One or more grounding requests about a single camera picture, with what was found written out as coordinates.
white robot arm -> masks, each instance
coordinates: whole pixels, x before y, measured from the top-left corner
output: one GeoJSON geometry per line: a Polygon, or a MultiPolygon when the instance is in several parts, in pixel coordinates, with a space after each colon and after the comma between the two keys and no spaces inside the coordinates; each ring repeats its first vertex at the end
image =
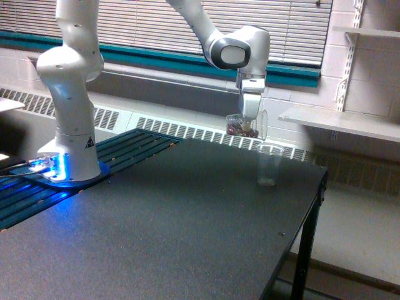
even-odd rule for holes
{"type": "Polygon", "coordinates": [[[97,78],[104,61],[97,35],[99,0],[57,0],[56,20],[63,45],[37,60],[56,109],[56,137],[38,151],[56,157],[52,171],[42,175],[55,182],[85,181],[100,174],[94,141],[93,104],[86,82],[97,78]]]}
{"type": "Polygon", "coordinates": [[[237,69],[239,108],[245,119],[257,117],[265,90],[269,57],[269,33],[254,26],[224,35],[210,20],[200,0],[166,0],[190,25],[209,64],[219,69],[237,69]]]}

plastic cup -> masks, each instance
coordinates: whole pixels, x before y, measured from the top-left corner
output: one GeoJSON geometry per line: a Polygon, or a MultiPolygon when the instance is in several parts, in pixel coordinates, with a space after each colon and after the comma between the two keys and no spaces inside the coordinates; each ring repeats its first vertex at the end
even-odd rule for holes
{"type": "Polygon", "coordinates": [[[285,148],[278,144],[261,143],[257,145],[258,177],[260,186],[274,186],[278,179],[279,165],[285,148]]]}

clear plastic cup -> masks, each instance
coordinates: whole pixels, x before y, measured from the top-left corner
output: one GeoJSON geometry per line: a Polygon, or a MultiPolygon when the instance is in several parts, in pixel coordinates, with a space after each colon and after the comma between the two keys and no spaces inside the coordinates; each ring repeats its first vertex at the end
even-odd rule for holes
{"type": "Polygon", "coordinates": [[[279,165],[285,148],[278,144],[263,142],[257,145],[258,176],[260,186],[274,186],[278,179],[279,165]]]}
{"type": "Polygon", "coordinates": [[[230,136],[245,136],[247,138],[267,138],[268,115],[267,111],[260,111],[255,120],[247,120],[241,114],[226,116],[226,134],[230,136]]]}

gray table surface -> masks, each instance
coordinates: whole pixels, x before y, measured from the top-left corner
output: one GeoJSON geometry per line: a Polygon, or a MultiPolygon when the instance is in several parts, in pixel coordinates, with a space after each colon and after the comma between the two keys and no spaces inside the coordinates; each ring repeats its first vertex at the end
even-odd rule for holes
{"type": "Polygon", "coordinates": [[[0,299],[259,299],[325,172],[183,141],[2,232],[0,299]]]}

wall shelf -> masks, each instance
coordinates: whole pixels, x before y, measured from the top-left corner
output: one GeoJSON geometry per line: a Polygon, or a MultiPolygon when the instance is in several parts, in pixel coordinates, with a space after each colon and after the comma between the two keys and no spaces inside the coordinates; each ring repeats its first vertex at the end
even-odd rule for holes
{"type": "Polygon", "coordinates": [[[0,97],[0,113],[4,111],[10,111],[12,109],[23,108],[25,105],[18,101],[9,100],[3,97],[0,97]]]}
{"type": "Polygon", "coordinates": [[[347,34],[361,34],[363,36],[376,36],[376,37],[382,37],[382,38],[400,38],[400,32],[398,32],[398,31],[341,27],[341,26],[333,26],[333,30],[334,31],[342,31],[347,34]]]}
{"type": "Polygon", "coordinates": [[[301,125],[400,142],[400,121],[352,112],[340,112],[314,106],[295,106],[279,120],[301,125]]]}

